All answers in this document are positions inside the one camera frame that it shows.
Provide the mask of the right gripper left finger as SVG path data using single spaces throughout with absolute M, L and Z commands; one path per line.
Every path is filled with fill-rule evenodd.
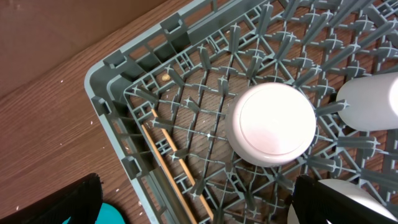
M 98 174 L 90 173 L 1 219 L 1 223 L 95 223 L 103 203 Z

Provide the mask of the wooden chopstick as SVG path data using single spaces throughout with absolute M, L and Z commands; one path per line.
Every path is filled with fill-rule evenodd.
M 191 172 L 189 171 L 189 169 L 188 169 L 188 167 L 187 167 L 187 165 L 186 165 L 186 163 L 185 163 L 183 157 L 180 155 L 180 153 L 183 152 L 183 150 L 182 150 L 182 149 L 177 149 L 177 147 L 176 147 L 174 141 L 172 140 L 172 137 L 170 136 L 170 134 L 168 133 L 168 131 L 167 131 L 166 129 L 160 127 L 160 130 L 162 131 L 162 134 L 163 134 L 164 138 L 166 139 L 166 141 L 167 141 L 169 147 L 172 149 L 172 152 L 174 153 L 174 159 L 175 159 L 175 160 L 178 160 L 178 162 L 179 162 L 179 164 L 180 164 L 180 167 L 183 169 L 186 178 L 187 178 L 187 179 L 189 180 L 189 182 L 191 183 L 191 186 L 194 187 L 195 184 L 196 184 L 196 182 L 195 182 L 195 180 L 194 180 L 194 178 L 193 178 Z M 189 201 L 190 201 L 190 200 L 193 201 L 194 199 L 199 199 L 199 201 L 200 201 L 201 204 L 202 204 L 202 207 L 205 209 L 205 211 L 206 211 L 206 213 L 207 213 L 207 215 L 208 215 L 208 219 L 209 219 L 210 221 L 213 220 L 213 218 L 214 218 L 213 211 L 211 210 L 211 208 L 210 208 L 210 206 L 208 205 L 208 203 L 207 203 L 205 197 L 204 197 L 202 194 L 200 194 L 200 195 L 194 195 L 194 196 L 189 197 L 189 196 L 188 196 L 188 192 L 186 192 L 186 194 L 184 194 L 183 191 L 181 191 L 181 193 L 182 193 L 182 195 L 184 196 L 184 199 L 185 199 L 185 201 L 188 203 L 188 206 L 190 207 L 190 210 L 192 211 L 193 214 L 194 214 L 193 207 L 189 204 Z
M 143 132 L 146 136 L 146 138 L 149 141 L 150 146 L 153 148 L 154 153 L 158 159 L 158 161 L 160 162 L 160 166 L 163 169 L 163 171 L 165 172 L 169 182 L 171 183 L 171 186 L 173 187 L 173 190 L 175 191 L 175 193 L 177 194 L 178 199 L 180 200 L 183 209 L 185 210 L 185 213 L 188 215 L 189 219 L 190 219 L 190 223 L 193 224 L 197 224 L 197 221 L 195 219 L 194 214 L 192 213 L 192 211 L 190 210 L 190 207 L 188 206 L 188 203 L 185 201 L 184 196 L 182 195 L 181 191 L 179 190 L 176 182 L 174 181 L 174 178 L 172 177 L 163 157 L 161 156 L 160 152 L 158 151 L 155 142 L 153 141 L 153 139 L 151 138 L 148 130 L 146 129 L 146 126 L 144 124 L 141 125 L 141 128 L 143 129 Z

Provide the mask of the white cup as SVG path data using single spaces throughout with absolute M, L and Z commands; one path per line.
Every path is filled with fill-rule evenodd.
M 397 73 L 354 78 L 338 91 L 337 100 L 348 107 L 339 111 L 342 121 L 358 131 L 397 128 Z

